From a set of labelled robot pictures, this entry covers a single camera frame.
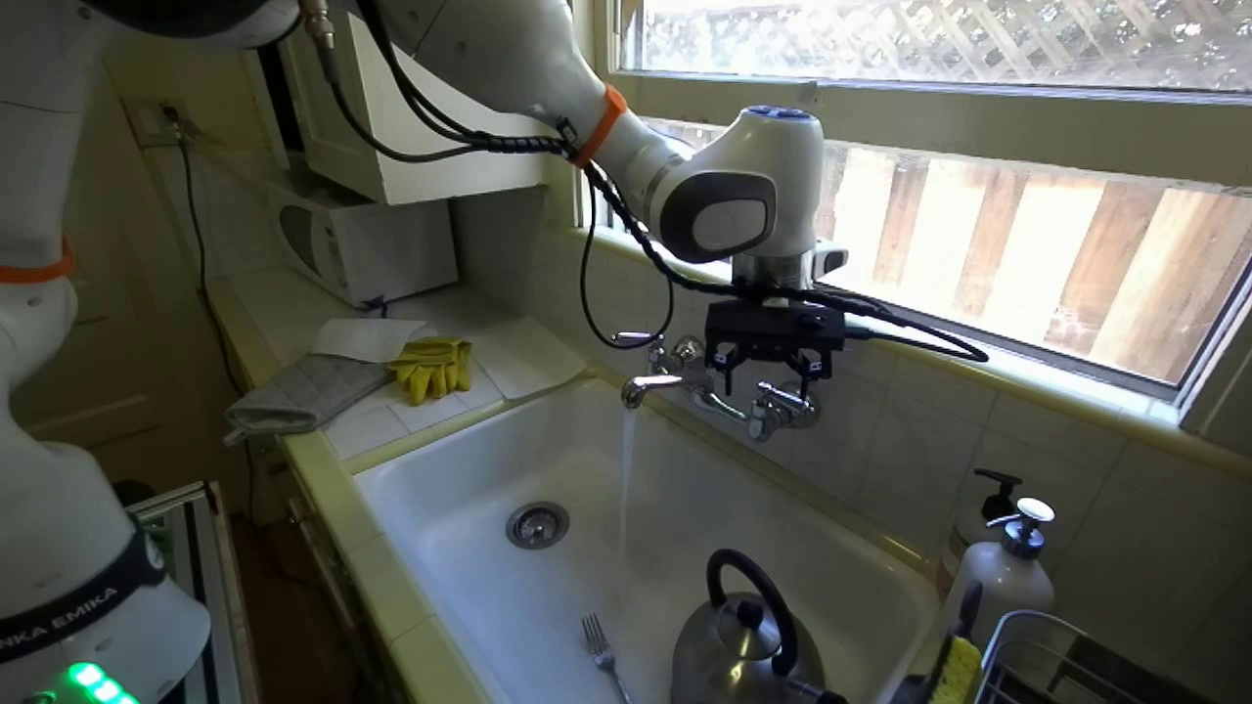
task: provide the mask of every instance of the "window frame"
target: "window frame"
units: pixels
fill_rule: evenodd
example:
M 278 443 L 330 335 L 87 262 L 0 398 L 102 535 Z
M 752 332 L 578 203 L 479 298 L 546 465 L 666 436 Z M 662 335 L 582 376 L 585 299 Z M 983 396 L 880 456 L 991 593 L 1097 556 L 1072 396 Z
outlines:
M 1029 90 L 1029 87 L 940 87 L 940 80 L 729 80 L 698 73 L 622 70 L 625 45 L 615 26 L 642 0 L 578 0 L 591 67 L 615 80 L 635 113 L 729 123 L 745 106 L 773 100 L 821 118 L 825 135 L 927 148 L 998 161 L 1033 161 L 1125 174 L 1208 179 L 1252 191 L 1252 95 L 1145 95 L 1145 90 Z M 1174 427 L 1208 434 L 1252 413 L 1252 299 L 1215 329 L 1222 348 L 1174 396 Z

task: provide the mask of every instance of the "kettle handle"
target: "kettle handle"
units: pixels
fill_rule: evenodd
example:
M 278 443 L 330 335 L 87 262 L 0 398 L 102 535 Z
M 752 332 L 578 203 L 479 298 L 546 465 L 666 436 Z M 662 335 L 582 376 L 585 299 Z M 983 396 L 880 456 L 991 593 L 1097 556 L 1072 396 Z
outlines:
M 772 662 L 773 675 L 792 675 L 793 662 L 799 662 L 799 637 L 793 637 L 793 619 L 782 602 L 782 591 L 773 586 L 773 577 L 752 563 L 745 552 L 721 548 L 707 556 L 705 568 L 705 584 L 707 584 L 707 602 L 712 610 L 729 602 L 722 586 L 721 586 L 721 568 L 735 568 L 739 574 L 746 574 L 746 584 L 767 598 L 767 610 L 778 623 L 778 637 L 782 637 L 782 651 Z

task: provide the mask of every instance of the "soap dispenser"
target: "soap dispenser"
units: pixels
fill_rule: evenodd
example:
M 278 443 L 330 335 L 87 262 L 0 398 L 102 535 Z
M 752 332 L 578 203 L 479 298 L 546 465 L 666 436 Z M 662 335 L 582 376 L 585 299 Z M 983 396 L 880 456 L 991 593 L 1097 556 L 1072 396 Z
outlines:
M 995 520 L 1001 517 L 1015 517 L 1015 487 L 1022 486 L 1017 473 L 998 473 L 998 468 L 975 468 L 975 475 L 985 475 L 995 482 L 995 491 L 983 499 L 977 513 L 964 509 L 951 529 L 947 529 L 947 538 L 941 538 L 941 556 L 940 556 L 940 568 L 934 568 L 934 586 L 940 586 L 940 598 L 951 591 L 951 577 L 953 569 L 964 568 L 969 542 L 983 542 L 995 535 Z
M 1037 496 L 1022 496 L 1015 517 L 995 520 L 1001 535 L 968 552 L 941 602 L 951 634 L 985 648 L 1001 612 L 1047 610 L 1055 602 L 1051 577 L 1041 563 L 1045 522 L 1051 520 L 1051 503 Z

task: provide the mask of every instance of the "sink drain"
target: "sink drain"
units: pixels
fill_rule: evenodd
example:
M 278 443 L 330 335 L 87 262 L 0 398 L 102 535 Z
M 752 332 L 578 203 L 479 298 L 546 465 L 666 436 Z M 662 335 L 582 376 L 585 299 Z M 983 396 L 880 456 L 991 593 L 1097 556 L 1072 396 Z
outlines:
M 552 499 L 536 499 L 524 503 L 510 517 L 505 535 L 510 542 L 524 548 L 524 552 L 545 552 L 552 548 L 565 530 L 571 529 L 571 513 L 552 503 Z

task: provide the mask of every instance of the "electrical outlet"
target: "electrical outlet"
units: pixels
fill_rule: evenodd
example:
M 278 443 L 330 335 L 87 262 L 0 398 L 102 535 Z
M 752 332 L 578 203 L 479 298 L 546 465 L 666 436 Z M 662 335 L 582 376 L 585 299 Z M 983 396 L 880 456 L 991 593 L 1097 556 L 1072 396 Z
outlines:
M 124 120 L 141 148 L 172 148 L 188 129 L 172 100 L 124 100 Z

